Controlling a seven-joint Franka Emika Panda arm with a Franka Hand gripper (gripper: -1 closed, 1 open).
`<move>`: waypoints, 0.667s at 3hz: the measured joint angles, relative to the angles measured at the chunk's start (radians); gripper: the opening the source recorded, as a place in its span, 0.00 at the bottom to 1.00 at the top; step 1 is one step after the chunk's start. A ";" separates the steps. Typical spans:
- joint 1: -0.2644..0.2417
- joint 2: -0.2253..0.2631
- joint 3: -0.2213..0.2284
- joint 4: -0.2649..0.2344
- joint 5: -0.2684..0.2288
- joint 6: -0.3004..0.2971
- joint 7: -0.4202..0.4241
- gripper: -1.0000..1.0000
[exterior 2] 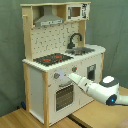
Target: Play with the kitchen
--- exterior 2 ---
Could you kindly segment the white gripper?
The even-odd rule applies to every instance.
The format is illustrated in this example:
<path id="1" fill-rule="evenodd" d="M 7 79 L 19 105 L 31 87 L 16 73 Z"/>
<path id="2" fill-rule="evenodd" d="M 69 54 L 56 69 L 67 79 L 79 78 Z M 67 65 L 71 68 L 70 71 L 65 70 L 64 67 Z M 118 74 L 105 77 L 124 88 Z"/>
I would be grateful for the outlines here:
<path id="1" fill-rule="evenodd" d="M 83 87 L 86 84 L 86 79 L 75 73 L 69 74 L 68 78 L 72 80 L 75 84 L 77 84 L 79 87 Z"/>

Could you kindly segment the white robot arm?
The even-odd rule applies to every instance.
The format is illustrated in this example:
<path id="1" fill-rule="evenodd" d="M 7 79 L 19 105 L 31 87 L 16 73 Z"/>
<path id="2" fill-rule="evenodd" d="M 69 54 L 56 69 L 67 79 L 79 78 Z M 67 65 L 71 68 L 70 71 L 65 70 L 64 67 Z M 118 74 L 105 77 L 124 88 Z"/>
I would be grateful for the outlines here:
<path id="1" fill-rule="evenodd" d="M 112 76 L 105 77 L 99 83 L 95 83 L 75 73 L 69 74 L 68 78 L 85 94 L 102 104 L 108 106 L 128 106 L 128 96 L 119 94 L 119 81 Z"/>

